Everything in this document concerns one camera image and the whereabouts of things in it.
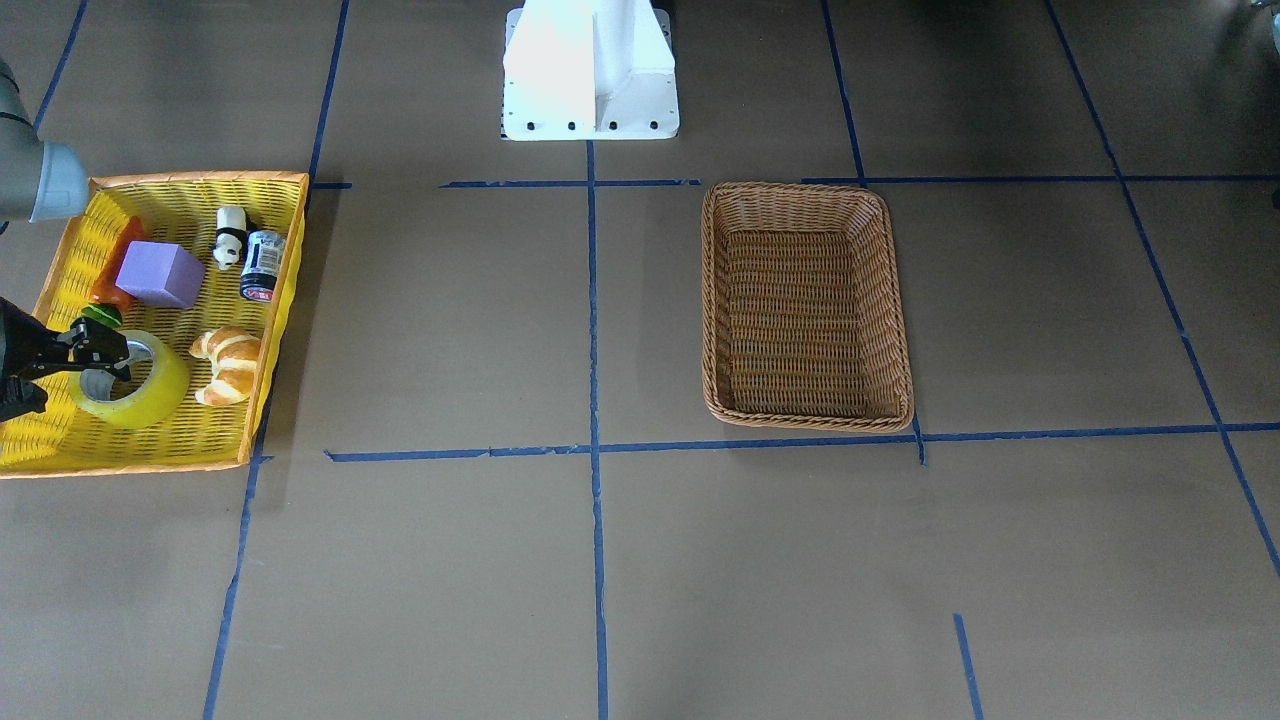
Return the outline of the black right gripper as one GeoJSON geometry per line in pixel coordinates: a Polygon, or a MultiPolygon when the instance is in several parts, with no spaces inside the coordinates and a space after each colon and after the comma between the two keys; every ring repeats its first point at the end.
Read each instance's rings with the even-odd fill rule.
{"type": "Polygon", "coordinates": [[[132,379],[131,346],[123,333],[92,318],[77,318],[58,334],[6,299],[1,299],[1,420],[44,413],[49,393],[35,380],[50,374],[40,365],[56,361],[63,372],[106,372],[132,379]],[[65,347],[60,359],[60,347],[65,347]]]}

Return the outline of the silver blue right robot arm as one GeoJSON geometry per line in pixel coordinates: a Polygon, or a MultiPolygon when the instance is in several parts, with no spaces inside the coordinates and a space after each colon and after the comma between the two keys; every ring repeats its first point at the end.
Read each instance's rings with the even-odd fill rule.
{"type": "MultiPolygon", "coordinates": [[[[88,204],[88,178],[64,143],[40,138],[12,68],[1,64],[3,222],[70,219],[88,204]]],[[[1,301],[1,419],[44,413],[49,393],[38,379],[61,372],[106,372],[131,379],[131,351],[119,331],[91,316],[52,331],[8,299],[1,301]]]]}

